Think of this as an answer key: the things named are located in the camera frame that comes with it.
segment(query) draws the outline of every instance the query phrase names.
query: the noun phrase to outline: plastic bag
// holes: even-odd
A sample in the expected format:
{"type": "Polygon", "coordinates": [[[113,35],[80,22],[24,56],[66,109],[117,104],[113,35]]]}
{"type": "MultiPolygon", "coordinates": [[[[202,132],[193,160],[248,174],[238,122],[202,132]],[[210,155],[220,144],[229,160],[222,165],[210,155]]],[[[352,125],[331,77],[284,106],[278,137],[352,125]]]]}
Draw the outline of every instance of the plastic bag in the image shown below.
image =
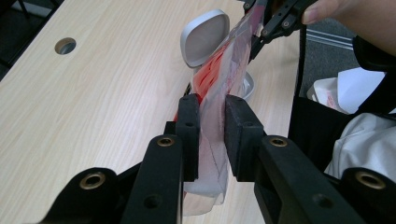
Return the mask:
{"type": "Polygon", "coordinates": [[[192,92],[200,102],[201,136],[199,178],[185,182],[185,216],[209,212],[224,202],[228,182],[228,157],[224,145],[224,102],[227,94],[241,91],[248,66],[251,37],[257,33],[264,12],[264,0],[231,30],[218,49],[194,75],[192,92]]]}

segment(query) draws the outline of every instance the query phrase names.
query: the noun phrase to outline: gray floor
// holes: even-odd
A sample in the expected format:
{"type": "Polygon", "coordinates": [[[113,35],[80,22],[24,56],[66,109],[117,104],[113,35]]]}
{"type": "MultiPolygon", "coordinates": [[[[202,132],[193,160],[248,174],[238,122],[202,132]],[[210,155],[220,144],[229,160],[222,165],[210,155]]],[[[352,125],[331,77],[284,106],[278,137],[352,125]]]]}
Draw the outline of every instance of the gray floor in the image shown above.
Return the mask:
{"type": "MultiPolygon", "coordinates": [[[[25,0],[25,2],[52,8],[49,0],[25,0]]],[[[37,27],[43,20],[42,17],[37,16],[31,16],[26,19],[20,11],[15,9],[11,9],[6,14],[1,15],[0,58],[9,60],[26,41],[26,37],[33,35],[37,31],[37,27]]],[[[325,20],[310,25],[308,29],[347,38],[354,36],[343,25],[332,20],[325,20]]],[[[337,77],[338,72],[358,66],[352,50],[308,40],[306,44],[304,81],[300,96],[306,96],[307,90],[316,80],[337,77]]],[[[7,71],[8,68],[0,64],[0,80],[7,74],[7,71]]]]}

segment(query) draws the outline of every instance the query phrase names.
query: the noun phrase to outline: black chair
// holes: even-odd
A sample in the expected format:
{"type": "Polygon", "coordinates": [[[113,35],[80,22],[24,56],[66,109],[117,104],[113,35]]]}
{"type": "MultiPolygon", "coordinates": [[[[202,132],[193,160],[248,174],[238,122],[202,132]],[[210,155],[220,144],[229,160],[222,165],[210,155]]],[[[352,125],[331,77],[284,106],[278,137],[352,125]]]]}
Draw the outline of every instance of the black chair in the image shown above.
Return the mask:
{"type": "MultiPolygon", "coordinates": [[[[20,45],[17,49],[15,49],[15,52],[12,53],[12,56],[10,59],[6,60],[3,58],[0,58],[0,64],[3,66],[7,67],[8,69],[12,67],[12,65],[18,60],[18,58],[21,56],[23,51],[26,49],[26,47],[32,42],[32,40],[35,38],[35,36],[40,32],[41,28],[46,24],[46,22],[50,19],[50,17],[53,15],[53,13],[58,9],[59,5],[57,1],[55,0],[50,0],[51,3],[53,4],[53,8],[50,11],[49,15],[47,15],[44,20],[35,28],[35,30],[30,33],[28,36],[26,36],[23,39],[23,44],[20,45]]],[[[17,2],[17,0],[1,0],[0,1],[0,17],[4,15],[8,10],[11,9],[12,5],[17,2]]],[[[22,0],[18,0],[20,6],[21,6],[21,11],[23,13],[23,16],[26,18],[26,20],[29,20],[31,18],[31,15],[26,9],[25,4],[23,3],[22,0]]]]}

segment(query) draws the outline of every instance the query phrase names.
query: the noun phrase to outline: metal screw hole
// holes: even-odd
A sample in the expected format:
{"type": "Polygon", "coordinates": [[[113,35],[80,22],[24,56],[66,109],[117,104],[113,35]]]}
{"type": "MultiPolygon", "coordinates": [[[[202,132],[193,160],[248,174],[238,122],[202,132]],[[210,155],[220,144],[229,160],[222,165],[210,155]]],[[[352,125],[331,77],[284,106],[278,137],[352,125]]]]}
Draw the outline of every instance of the metal screw hole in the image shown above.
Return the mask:
{"type": "Polygon", "coordinates": [[[106,176],[102,172],[86,175],[80,182],[82,189],[97,189],[105,183],[106,176]]]}
{"type": "Polygon", "coordinates": [[[173,140],[172,138],[169,137],[163,137],[158,139],[157,144],[160,147],[170,147],[175,143],[175,140],[173,140]]]}
{"type": "Polygon", "coordinates": [[[380,178],[367,172],[363,172],[363,171],[357,172],[356,178],[364,186],[369,187],[371,189],[384,189],[387,186],[385,182],[382,181],[380,178]]]}
{"type": "Polygon", "coordinates": [[[286,142],[285,140],[283,140],[283,139],[281,139],[281,138],[272,138],[272,139],[270,140],[270,143],[271,143],[273,146],[276,146],[276,147],[285,147],[285,146],[288,145],[288,142],[286,142]]]}

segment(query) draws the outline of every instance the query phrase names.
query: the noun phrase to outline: light wood tabletop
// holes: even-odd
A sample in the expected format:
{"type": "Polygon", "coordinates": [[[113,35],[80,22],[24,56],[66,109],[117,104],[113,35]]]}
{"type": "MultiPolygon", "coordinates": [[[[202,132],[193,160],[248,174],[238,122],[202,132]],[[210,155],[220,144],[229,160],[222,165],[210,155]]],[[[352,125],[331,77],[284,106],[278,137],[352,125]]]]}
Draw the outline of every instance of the light wood tabletop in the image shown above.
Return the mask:
{"type": "MultiPolygon", "coordinates": [[[[91,167],[117,174],[142,161],[177,111],[192,71],[183,27],[220,8],[233,27],[242,2],[65,0],[0,83],[0,222],[35,223],[67,182],[91,167]],[[76,48],[60,55],[70,37],[76,48]]],[[[299,35],[265,46],[248,66],[249,104],[269,134],[286,136],[299,35]]],[[[230,184],[223,205],[183,223],[263,223],[253,185],[230,184]]]]}

